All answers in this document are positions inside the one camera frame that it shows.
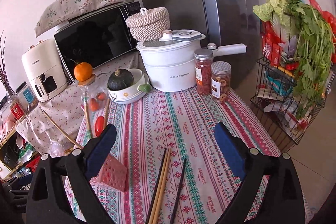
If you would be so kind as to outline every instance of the jar with red label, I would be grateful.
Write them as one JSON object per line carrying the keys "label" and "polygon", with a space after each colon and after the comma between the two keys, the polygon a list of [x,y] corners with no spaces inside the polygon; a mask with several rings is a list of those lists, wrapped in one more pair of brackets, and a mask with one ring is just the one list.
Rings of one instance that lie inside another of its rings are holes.
{"label": "jar with red label", "polygon": [[230,93],[231,65],[217,61],[211,65],[211,97],[216,103],[225,102]]}
{"label": "jar with red label", "polygon": [[23,121],[23,119],[26,117],[27,113],[26,110],[21,105],[18,97],[16,95],[13,95],[9,101],[9,109],[13,113],[14,117],[19,121]]}
{"label": "jar with red label", "polygon": [[199,48],[194,52],[197,92],[201,95],[211,93],[212,50]]}

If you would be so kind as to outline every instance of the green handle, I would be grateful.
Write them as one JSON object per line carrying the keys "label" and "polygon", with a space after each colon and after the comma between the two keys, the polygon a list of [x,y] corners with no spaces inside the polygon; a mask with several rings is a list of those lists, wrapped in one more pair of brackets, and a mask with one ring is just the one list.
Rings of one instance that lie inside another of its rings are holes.
{"label": "green handle", "polygon": [[151,92],[152,86],[150,84],[143,84],[138,86],[138,91],[143,91],[143,92]]}

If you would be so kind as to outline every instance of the microwave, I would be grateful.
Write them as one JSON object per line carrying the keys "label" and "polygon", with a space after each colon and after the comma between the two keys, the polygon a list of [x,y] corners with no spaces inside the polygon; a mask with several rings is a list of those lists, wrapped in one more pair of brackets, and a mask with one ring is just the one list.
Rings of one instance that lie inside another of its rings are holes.
{"label": "microwave", "polygon": [[69,20],[55,33],[69,84],[75,82],[77,63],[87,62],[95,69],[136,49],[137,41],[132,37],[126,19],[139,13],[140,8],[140,3],[133,0],[103,7]]}

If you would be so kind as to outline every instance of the black chopstick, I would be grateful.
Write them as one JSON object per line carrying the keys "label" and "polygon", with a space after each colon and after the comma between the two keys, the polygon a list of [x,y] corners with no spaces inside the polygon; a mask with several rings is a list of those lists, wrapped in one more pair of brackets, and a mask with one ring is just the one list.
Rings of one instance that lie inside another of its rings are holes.
{"label": "black chopstick", "polygon": [[147,218],[146,218],[146,222],[145,222],[145,223],[148,223],[149,218],[151,217],[151,212],[152,212],[152,209],[153,209],[153,204],[154,204],[154,200],[155,200],[155,195],[156,195],[156,192],[157,192],[157,190],[158,190],[159,180],[160,180],[160,175],[161,175],[161,172],[162,172],[163,163],[164,163],[164,161],[165,161],[165,155],[166,155],[166,152],[167,152],[167,148],[165,148],[165,151],[163,152],[163,156],[162,156],[162,161],[161,161],[161,166],[160,166],[159,174],[158,174],[158,176],[157,176],[156,185],[155,185],[155,188],[154,188],[154,193],[153,193],[153,197],[152,197],[151,205],[149,206],[149,210],[148,210],[148,214],[147,214]]}
{"label": "black chopstick", "polygon": [[177,190],[177,194],[176,194],[175,205],[174,205],[173,213],[171,214],[171,217],[170,217],[169,224],[174,223],[174,218],[175,218],[175,215],[176,215],[177,206],[179,204],[180,193],[181,193],[181,189],[182,189],[182,181],[183,181],[183,177],[184,177],[184,170],[185,170],[185,163],[186,162],[187,162],[187,159],[184,159],[183,167],[182,167],[182,174],[181,174],[181,178],[180,178],[180,183],[178,185],[178,190]]}

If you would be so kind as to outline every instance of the wooden stick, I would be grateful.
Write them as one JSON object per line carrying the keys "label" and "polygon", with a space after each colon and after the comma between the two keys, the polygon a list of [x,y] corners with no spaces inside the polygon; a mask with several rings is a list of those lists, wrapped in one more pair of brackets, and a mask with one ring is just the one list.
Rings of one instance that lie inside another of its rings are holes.
{"label": "wooden stick", "polygon": [[[165,154],[165,160],[164,160],[164,164],[163,164],[162,170],[166,170],[166,165],[167,165],[167,162],[168,162],[168,156],[169,156],[169,153],[166,153]],[[153,208],[152,208],[152,211],[151,211],[151,217],[149,218],[148,224],[152,224],[153,223],[154,214],[155,214],[155,210],[156,210],[158,199],[159,199],[159,193],[160,193],[160,190],[161,190],[161,187],[162,187],[163,176],[164,176],[164,172],[161,172],[161,174],[160,174],[160,180],[159,180],[159,186],[158,186],[157,191],[156,191],[156,195],[155,195],[155,199],[154,199],[154,204],[153,204]]]}
{"label": "wooden stick", "polygon": [[169,150],[168,150],[168,157],[167,157],[167,162],[166,162],[166,165],[165,165],[165,173],[163,174],[162,184],[161,184],[161,187],[160,187],[160,195],[159,195],[159,198],[157,200],[157,205],[156,205],[156,208],[155,208],[153,224],[157,224],[158,217],[159,217],[159,212],[160,212],[160,209],[161,209],[162,199],[163,199],[163,192],[166,188],[166,179],[167,179],[167,174],[168,174],[170,152],[171,152],[171,148],[169,148]]}
{"label": "wooden stick", "polygon": [[76,142],[75,140],[73,140],[58,124],[56,124],[56,122],[47,114],[47,112],[45,112],[44,110],[42,110],[44,115],[49,119],[49,121],[51,121],[51,123],[54,124],[54,126],[56,126],[56,128],[61,131],[61,133],[66,136],[68,138],[69,141],[71,141],[74,145],[77,145],[78,148],[83,149],[83,146],[81,146],[78,142]]}
{"label": "wooden stick", "polygon": [[111,102],[111,99],[108,96],[107,102],[106,102],[106,107],[105,107],[104,127],[103,128],[105,128],[107,126],[107,120],[109,118],[110,102]]}
{"label": "wooden stick", "polygon": [[164,163],[165,163],[166,153],[167,153],[167,148],[165,148],[165,151],[163,152],[163,157],[162,157],[162,160],[161,160],[161,165],[160,165],[159,174],[158,174],[158,176],[157,176],[157,180],[156,180],[156,184],[155,184],[155,189],[154,189],[154,193],[153,193],[153,196],[152,196],[151,205],[149,206],[148,213],[147,213],[147,218],[146,218],[145,223],[148,223],[148,222],[149,222],[149,218],[150,218],[151,213],[152,213],[152,210],[153,210],[153,205],[154,205],[155,196],[156,196],[156,193],[157,193],[158,188],[159,188],[159,182],[160,182],[161,173],[163,173],[163,170],[164,170],[163,165],[164,165]]}
{"label": "wooden stick", "polygon": [[91,135],[91,138],[93,138],[93,134],[92,134],[92,131],[91,131],[91,122],[90,122],[90,116],[89,116],[89,108],[88,108],[88,105],[87,105],[87,99],[88,99],[88,96],[87,96],[87,92],[85,92],[84,94],[84,115],[85,115],[85,119],[86,119],[86,126],[90,132],[90,135]]}
{"label": "wooden stick", "polygon": [[186,164],[186,162],[187,162],[187,159],[184,159],[183,167],[182,167],[182,175],[181,175],[181,178],[180,178],[180,183],[178,185],[178,190],[177,190],[177,194],[176,194],[175,205],[174,205],[173,213],[171,214],[171,217],[170,217],[169,224],[173,224],[174,223],[174,218],[175,218],[175,215],[176,215],[177,206],[179,204],[180,193],[181,193],[181,189],[182,189],[182,182],[183,182],[183,177],[184,177],[184,171],[185,171],[185,164]]}

